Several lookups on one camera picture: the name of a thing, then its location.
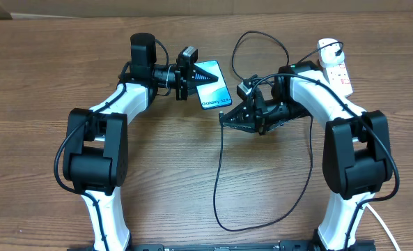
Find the blue Galaxy smartphone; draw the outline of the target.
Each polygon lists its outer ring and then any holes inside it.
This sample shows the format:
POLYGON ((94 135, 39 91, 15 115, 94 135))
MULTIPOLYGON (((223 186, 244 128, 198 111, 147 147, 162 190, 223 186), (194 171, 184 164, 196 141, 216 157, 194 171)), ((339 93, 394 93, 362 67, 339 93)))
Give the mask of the blue Galaxy smartphone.
POLYGON ((215 83, 196 86, 196 92, 202 109, 207 110, 230 106, 232 98, 218 61, 203 61, 194 65, 218 76, 218 81, 215 83))

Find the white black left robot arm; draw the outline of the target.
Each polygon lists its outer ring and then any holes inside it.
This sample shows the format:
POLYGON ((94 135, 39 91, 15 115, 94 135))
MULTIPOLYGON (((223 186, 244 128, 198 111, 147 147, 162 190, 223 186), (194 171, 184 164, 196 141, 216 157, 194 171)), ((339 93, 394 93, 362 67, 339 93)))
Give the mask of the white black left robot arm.
POLYGON ((54 175, 58 183, 72 182, 69 192, 86 203, 95 234, 91 250, 132 248, 120 191, 128 171, 128 125, 150 107, 161 88, 186 100, 200 93, 200 86, 224 81, 218 62, 198 61, 198 50, 192 46, 179 53, 175 64, 157 64, 159 44, 151 33, 131 35, 131 59, 118 76, 115 92, 90 109, 73 109, 68 117, 54 175))

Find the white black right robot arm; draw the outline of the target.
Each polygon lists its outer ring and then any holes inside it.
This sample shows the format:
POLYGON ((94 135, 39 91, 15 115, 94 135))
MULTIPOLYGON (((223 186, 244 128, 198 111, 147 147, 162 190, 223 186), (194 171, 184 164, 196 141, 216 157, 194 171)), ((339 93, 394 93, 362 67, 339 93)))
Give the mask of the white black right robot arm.
POLYGON ((364 209, 391 178, 399 179, 391 157, 389 127, 379 110, 367 112, 329 83, 312 61, 281 67, 264 99, 253 76, 237 87, 242 99, 220 126, 264 135, 287 121, 310 116, 325 130, 322 172, 331 190, 323 221, 310 240, 283 240, 279 250, 374 250, 373 241, 355 238, 364 209))

